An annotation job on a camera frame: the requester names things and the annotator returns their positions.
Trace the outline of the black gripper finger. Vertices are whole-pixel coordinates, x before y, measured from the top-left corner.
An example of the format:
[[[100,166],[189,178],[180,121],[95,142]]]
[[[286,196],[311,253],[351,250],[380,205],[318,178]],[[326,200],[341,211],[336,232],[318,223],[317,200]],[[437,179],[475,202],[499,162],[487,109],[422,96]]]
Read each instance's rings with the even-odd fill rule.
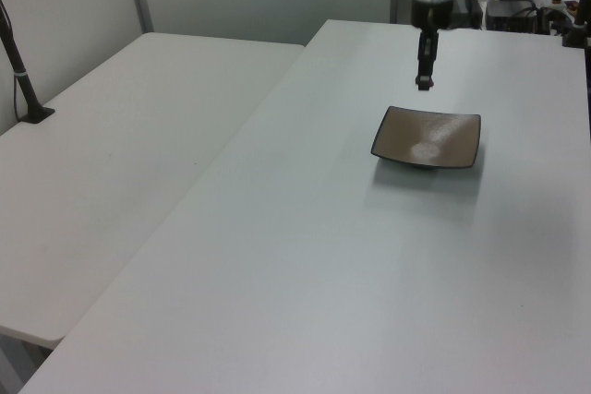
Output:
[[[417,53],[418,69],[416,85],[419,89],[428,88],[428,35],[422,31],[419,37]]]
[[[437,51],[438,51],[438,43],[439,43],[439,34],[438,32],[431,33],[428,36],[428,80],[432,80],[433,76],[433,68],[435,61],[437,59]]]

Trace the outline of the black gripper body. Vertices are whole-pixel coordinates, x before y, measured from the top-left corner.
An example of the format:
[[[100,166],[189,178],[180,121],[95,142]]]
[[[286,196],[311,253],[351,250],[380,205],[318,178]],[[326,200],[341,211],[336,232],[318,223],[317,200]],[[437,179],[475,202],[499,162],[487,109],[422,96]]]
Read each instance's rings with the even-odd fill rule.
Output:
[[[411,0],[411,25],[424,32],[446,30],[452,23],[452,0],[427,3]]]

